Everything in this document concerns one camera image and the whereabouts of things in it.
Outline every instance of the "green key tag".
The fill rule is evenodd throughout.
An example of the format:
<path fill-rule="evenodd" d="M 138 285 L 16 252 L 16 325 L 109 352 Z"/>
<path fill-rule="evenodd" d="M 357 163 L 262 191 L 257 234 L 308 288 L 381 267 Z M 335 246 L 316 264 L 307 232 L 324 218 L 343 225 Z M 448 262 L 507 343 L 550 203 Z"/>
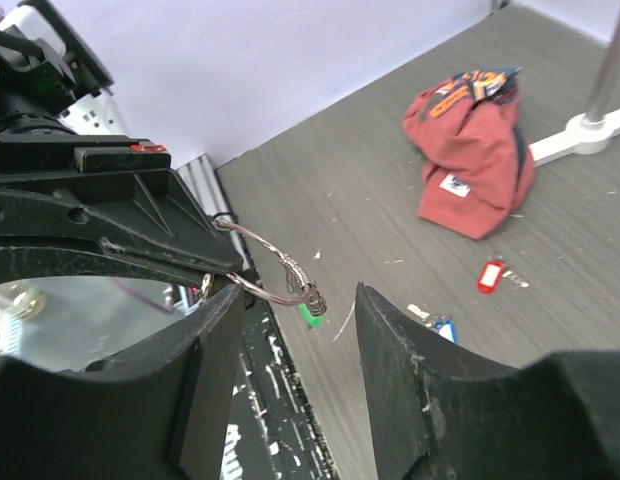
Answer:
<path fill-rule="evenodd" d="M 320 317 L 314 317 L 308 310 L 308 307 L 306 307 L 304 304 L 299 305 L 299 310 L 301 310 L 303 318 L 306 319 L 306 322 L 311 327 L 318 327 L 319 325 L 321 325 L 321 322 L 323 322 L 323 319 L 325 317 L 325 315 L 321 315 Z"/>

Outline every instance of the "key ring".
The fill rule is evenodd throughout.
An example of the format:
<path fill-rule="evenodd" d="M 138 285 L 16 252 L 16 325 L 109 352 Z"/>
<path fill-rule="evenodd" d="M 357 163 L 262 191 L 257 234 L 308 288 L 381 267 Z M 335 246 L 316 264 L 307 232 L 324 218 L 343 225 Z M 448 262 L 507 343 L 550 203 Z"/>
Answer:
<path fill-rule="evenodd" d="M 228 220 L 222 220 L 220 218 L 214 219 L 213 224 L 219 231 L 235 231 L 245 237 L 250 237 L 261 243 L 261 245 L 276 255 L 279 259 L 279 263 L 281 263 L 283 268 L 286 269 L 286 273 L 288 274 L 290 280 L 295 283 L 295 290 L 297 290 L 298 293 L 294 296 L 283 297 L 264 290 L 237 273 L 226 274 L 232 282 L 241 285 L 246 291 L 250 292 L 255 297 L 261 298 L 267 302 L 276 303 L 286 307 L 294 307 L 305 304 L 313 316 L 319 317 L 325 314 L 327 310 L 326 302 L 317 290 L 316 284 L 310 280 L 306 272 L 303 268 L 301 268 L 301 265 L 299 265 L 293 258 L 283 253 L 260 235 L 257 235 L 239 224 Z"/>

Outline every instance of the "white wall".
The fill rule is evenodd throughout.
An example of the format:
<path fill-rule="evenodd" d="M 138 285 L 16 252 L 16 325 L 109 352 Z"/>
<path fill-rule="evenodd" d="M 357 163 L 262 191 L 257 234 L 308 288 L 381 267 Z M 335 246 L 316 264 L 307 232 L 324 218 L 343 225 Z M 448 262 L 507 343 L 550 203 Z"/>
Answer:
<path fill-rule="evenodd" d="M 470 27 L 490 0 L 53 0 L 132 133 L 218 165 Z M 8 8 L 14 0 L 3 2 Z"/>
<path fill-rule="evenodd" d="M 620 14 L 620 0 L 517 0 L 570 27 L 607 43 Z"/>

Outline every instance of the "white stand base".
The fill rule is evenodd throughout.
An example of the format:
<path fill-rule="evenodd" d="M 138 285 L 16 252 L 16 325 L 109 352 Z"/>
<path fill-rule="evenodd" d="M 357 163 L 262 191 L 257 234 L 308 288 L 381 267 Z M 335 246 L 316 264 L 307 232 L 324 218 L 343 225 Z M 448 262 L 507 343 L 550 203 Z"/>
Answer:
<path fill-rule="evenodd" d="M 609 113 L 596 124 L 587 123 L 585 115 L 570 119 L 566 129 L 530 145 L 535 167 L 572 153 L 592 155 L 604 150 L 612 137 L 620 135 L 620 109 Z"/>

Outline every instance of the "red tab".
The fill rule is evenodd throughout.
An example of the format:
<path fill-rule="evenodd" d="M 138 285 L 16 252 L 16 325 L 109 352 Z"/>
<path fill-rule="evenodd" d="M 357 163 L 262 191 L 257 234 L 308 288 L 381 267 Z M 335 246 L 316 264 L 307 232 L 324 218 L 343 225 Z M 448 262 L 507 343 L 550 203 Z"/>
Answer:
<path fill-rule="evenodd" d="M 498 260 L 492 260 L 486 263 L 485 267 L 483 267 L 483 271 L 481 275 L 479 275 L 479 281 L 477 282 L 477 288 L 481 293 L 492 293 L 496 290 L 497 285 L 499 285 L 499 281 L 503 276 L 503 271 L 506 266 L 503 262 Z"/>
<path fill-rule="evenodd" d="M 163 145 L 130 145 L 130 149 L 135 152 L 165 152 L 166 147 Z"/>

